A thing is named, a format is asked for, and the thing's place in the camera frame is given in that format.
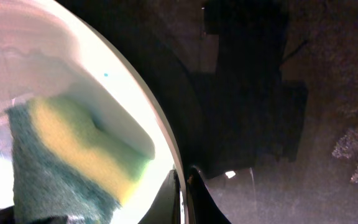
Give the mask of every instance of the sponge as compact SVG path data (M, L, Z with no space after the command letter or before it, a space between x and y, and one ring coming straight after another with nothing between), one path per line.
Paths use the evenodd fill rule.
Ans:
M17 223L60 216L109 223L151 162L98 129L88 110L64 96L34 98L7 113Z

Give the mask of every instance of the yellow sponge layer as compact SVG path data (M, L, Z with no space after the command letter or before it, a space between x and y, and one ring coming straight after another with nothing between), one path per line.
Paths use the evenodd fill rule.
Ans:
M99 130L90 113L68 98L36 98L28 106L46 148L124 206L150 160Z

